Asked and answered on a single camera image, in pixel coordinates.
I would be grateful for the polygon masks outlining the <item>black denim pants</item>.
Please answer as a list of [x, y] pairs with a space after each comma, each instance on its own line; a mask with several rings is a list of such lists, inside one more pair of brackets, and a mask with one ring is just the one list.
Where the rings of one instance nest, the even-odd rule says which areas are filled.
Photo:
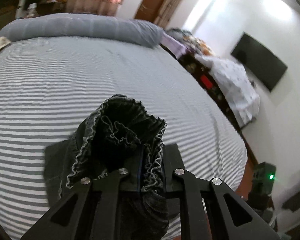
[[[164, 119], [124, 95], [108, 98], [67, 140], [45, 149], [50, 210], [29, 231], [38, 239], [161, 239], [180, 211], [166, 192]], [[107, 191], [109, 157], [142, 152], [139, 192]]]

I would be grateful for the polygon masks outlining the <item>black box with green light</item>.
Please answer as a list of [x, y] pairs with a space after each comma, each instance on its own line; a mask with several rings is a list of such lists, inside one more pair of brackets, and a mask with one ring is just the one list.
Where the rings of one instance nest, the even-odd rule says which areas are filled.
[[266, 208], [273, 190], [276, 166], [270, 163], [260, 163], [254, 167], [252, 188], [248, 194], [247, 203], [259, 210]]

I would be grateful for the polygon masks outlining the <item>white dotted cloth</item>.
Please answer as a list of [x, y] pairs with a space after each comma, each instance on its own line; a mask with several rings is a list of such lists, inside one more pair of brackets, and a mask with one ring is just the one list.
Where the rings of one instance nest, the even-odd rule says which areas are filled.
[[257, 118], [260, 96], [248, 79], [242, 64], [216, 56], [195, 55], [195, 59], [209, 69], [225, 96], [240, 128]]

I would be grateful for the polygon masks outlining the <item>pile of colourful clothes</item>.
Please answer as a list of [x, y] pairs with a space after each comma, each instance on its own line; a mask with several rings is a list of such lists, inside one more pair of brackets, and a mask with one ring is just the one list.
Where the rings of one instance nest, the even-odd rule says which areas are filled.
[[162, 35], [160, 45], [176, 59], [180, 59], [186, 54], [215, 55], [203, 40], [193, 36], [190, 31], [179, 28], [166, 30]]

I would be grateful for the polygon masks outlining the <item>grey white striped bed sheet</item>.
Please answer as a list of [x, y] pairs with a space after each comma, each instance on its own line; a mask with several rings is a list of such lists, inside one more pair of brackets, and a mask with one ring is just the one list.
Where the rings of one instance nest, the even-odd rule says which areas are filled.
[[88, 37], [34, 38], [0, 52], [0, 224], [12, 239], [48, 210], [44, 149], [107, 98], [141, 101], [167, 123], [188, 171], [237, 189], [245, 144], [198, 82], [161, 47]]

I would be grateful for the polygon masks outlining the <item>grey rolled duvet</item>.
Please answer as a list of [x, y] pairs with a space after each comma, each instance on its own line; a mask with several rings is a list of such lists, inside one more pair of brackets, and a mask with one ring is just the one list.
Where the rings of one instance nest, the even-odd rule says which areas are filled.
[[121, 41], [153, 48], [161, 43], [164, 30], [148, 21], [94, 14], [58, 13], [21, 18], [0, 30], [12, 42], [38, 37], [89, 37]]

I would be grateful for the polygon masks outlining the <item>door side curtain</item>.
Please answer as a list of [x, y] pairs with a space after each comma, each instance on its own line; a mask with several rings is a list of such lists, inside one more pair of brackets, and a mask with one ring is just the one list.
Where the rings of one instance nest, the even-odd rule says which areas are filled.
[[181, 0], [164, 0], [154, 20], [154, 24], [166, 28], [180, 2]]

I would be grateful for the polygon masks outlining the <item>brown wooden door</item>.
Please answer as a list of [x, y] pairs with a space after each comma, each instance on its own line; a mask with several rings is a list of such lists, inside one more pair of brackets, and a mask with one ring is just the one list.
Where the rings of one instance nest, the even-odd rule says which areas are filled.
[[163, 2], [164, 0], [143, 0], [134, 18], [154, 23]]

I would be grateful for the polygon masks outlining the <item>black wall television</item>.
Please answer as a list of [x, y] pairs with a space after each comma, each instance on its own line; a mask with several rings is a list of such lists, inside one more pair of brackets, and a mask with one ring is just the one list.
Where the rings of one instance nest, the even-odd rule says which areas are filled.
[[267, 47], [243, 33], [231, 56], [248, 68], [271, 92], [288, 67]]

